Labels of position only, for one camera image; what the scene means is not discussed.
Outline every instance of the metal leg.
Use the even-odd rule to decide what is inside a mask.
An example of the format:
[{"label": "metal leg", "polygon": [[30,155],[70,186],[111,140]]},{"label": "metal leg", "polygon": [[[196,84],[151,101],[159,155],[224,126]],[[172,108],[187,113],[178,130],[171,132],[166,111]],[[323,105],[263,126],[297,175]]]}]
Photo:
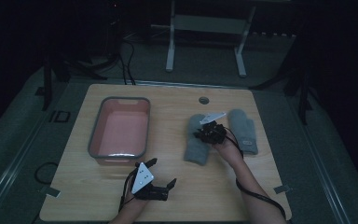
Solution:
[{"label": "metal leg", "polygon": [[245,65],[243,64],[242,50],[245,46],[246,37],[248,37],[252,19],[255,15],[255,7],[252,7],[248,20],[243,27],[242,39],[240,44],[234,49],[235,59],[237,60],[238,72],[240,77],[246,77]]},{"label": "metal leg", "polygon": [[171,1],[171,27],[170,27],[170,45],[168,47],[168,57],[167,57],[167,65],[165,70],[167,72],[171,72],[173,70],[173,60],[175,56],[175,1]]}]

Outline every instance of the wooden table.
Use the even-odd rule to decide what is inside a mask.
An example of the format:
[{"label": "wooden table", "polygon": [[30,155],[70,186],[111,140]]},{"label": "wooden table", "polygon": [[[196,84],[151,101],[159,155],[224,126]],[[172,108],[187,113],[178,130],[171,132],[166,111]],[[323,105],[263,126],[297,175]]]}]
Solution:
[{"label": "wooden table", "polygon": [[[158,158],[150,168],[155,186],[165,186],[177,178],[167,202],[152,201],[137,221],[238,221],[247,220],[235,175],[211,149],[208,162],[200,166],[184,161],[186,125],[195,114],[246,111],[255,121],[256,156],[245,157],[260,185],[292,214],[285,193],[276,194],[282,185],[269,141],[250,91],[188,87],[124,86],[95,84],[89,87],[74,129],[62,154],[51,187],[58,198],[47,197],[40,217],[46,221],[103,221],[117,214],[124,180],[132,166],[101,166],[88,153],[92,128],[101,101],[107,96],[142,96],[150,100],[150,123],[145,160]],[[201,96],[210,103],[199,103]],[[218,120],[226,127],[227,117]]]}]

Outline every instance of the dark background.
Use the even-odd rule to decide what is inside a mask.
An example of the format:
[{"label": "dark background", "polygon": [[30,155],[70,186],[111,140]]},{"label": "dark background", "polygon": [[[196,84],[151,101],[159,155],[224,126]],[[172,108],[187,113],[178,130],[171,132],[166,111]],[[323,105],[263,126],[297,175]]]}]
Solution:
[{"label": "dark background", "polygon": [[[206,14],[241,16],[235,8],[213,11],[214,4],[224,1],[189,4]],[[311,64],[311,86],[358,170],[358,1],[257,4],[252,31],[297,35],[299,48]],[[186,4],[179,9],[190,10]],[[170,1],[165,0],[0,1],[0,117],[23,83],[42,66],[44,53],[59,51],[87,60],[92,34],[108,22],[120,19],[144,29],[147,38],[148,24],[169,24],[169,13]]]}]

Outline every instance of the plastic bin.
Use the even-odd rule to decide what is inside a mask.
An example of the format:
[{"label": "plastic bin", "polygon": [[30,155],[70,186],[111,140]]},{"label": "plastic bin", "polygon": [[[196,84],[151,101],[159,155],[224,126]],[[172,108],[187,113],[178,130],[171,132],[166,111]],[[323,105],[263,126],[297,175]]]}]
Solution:
[{"label": "plastic bin", "polygon": [[133,165],[146,152],[150,102],[143,97],[108,97],[101,103],[89,154],[101,165]]}]

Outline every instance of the gray carpet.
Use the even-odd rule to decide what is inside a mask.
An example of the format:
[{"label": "gray carpet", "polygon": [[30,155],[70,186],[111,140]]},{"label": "gray carpet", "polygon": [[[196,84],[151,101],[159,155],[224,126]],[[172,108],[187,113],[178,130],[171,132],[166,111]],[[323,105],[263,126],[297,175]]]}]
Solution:
[{"label": "gray carpet", "polygon": [[[138,84],[152,81],[153,84],[246,88],[273,77],[293,41],[286,37],[264,36],[251,36],[248,40],[243,53],[247,78],[238,77],[232,48],[194,47],[186,43],[176,48],[172,73],[165,72],[166,45],[135,44],[131,72]],[[123,46],[122,53],[128,60],[130,46]],[[122,83],[118,65],[101,71],[101,75],[109,78],[99,83]],[[38,192],[43,184],[34,179],[34,172],[45,162],[59,162],[86,90],[89,84],[96,82],[75,72],[67,85],[55,82],[54,102],[49,111],[41,112],[42,98],[34,96],[41,80],[39,71],[0,119],[0,177],[16,154],[25,147],[28,149],[13,185],[7,189],[7,194],[1,195],[0,223],[44,223],[37,218],[45,199]],[[322,159],[322,168],[337,190],[348,221],[358,223],[358,174],[334,126],[323,109],[310,98],[313,110],[307,112],[309,125],[304,127],[296,116],[298,97],[285,97],[282,94],[284,83],[285,80],[254,93],[282,182],[291,188],[287,197],[293,213],[292,222],[348,223],[337,220],[332,209],[321,166],[313,160],[316,151]],[[66,123],[54,122],[50,119],[54,111],[70,112],[71,117]],[[55,168],[45,168],[41,175],[44,180],[50,180]]]}]

